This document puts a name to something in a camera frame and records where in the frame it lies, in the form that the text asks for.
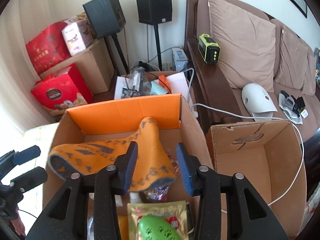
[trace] white device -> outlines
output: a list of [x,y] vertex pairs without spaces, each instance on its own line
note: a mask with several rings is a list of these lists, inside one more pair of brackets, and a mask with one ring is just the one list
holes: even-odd
[[181,71],[188,65],[188,58],[183,49],[172,48],[172,65],[175,71]]
[[242,89],[242,102],[255,121],[265,121],[259,117],[269,117],[278,112],[267,91],[256,83],[250,83]]

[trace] orange tag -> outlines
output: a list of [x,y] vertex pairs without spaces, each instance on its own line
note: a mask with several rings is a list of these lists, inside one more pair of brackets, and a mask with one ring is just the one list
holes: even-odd
[[164,75],[159,76],[159,85],[171,93],[171,86],[167,78]]

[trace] speaker stand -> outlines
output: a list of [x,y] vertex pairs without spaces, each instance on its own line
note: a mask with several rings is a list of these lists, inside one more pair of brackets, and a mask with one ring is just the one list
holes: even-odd
[[122,64],[124,66],[124,69],[125,69],[125,72],[127,74],[129,74],[129,68],[128,68],[128,65],[127,65],[127,62],[125,61],[125,58],[124,58],[124,55],[123,55],[123,52],[122,52],[122,49],[120,47],[120,43],[119,43],[119,40],[118,40],[118,36],[117,34],[112,34],[111,37],[113,38],[113,41],[115,42],[115,45],[116,45],[116,48],[118,50],[118,53],[119,53],[119,56],[120,56],[120,59],[122,61]]
[[155,25],[153,25],[153,27],[154,27],[154,29],[155,29],[159,69],[160,69],[160,71],[162,71],[162,61],[161,61],[161,50],[160,50],[160,40],[159,40],[158,25],[155,24]]

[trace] open cardboard box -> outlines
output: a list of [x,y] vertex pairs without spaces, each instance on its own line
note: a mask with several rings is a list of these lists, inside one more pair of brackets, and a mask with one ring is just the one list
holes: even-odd
[[[215,171],[229,176],[241,172],[266,203],[287,190],[302,158],[296,132],[288,120],[214,125],[206,140]],[[303,165],[289,192],[271,206],[289,237],[300,231],[306,198]],[[221,207],[226,210],[225,196]],[[223,213],[221,239],[226,238],[227,215]]]
[[[190,155],[197,156],[202,164],[213,168],[200,125],[180,94],[127,98],[68,109],[60,121],[51,148],[66,143],[124,138],[134,133],[147,116],[156,119],[160,141],[166,152],[176,158],[176,146],[183,142]],[[46,170],[48,180],[43,186],[43,207],[63,184],[63,180],[48,166]],[[179,200],[190,200],[181,177],[168,192],[169,202]],[[192,198],[191,201],[197,214],[198,199]],[[127,215],[125,202],[124,199],[124,207],[117,210],[118,215]]]

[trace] red gift box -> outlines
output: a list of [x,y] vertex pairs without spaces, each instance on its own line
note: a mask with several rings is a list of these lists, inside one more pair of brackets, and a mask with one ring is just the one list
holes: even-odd
[[51,115],[92,102],[93,95],[75,64],[36,83],[31,94]]
[[71,57],[62,30],[68,25],[61,21],[44,29],[26,44],[30,60],[38,74]]

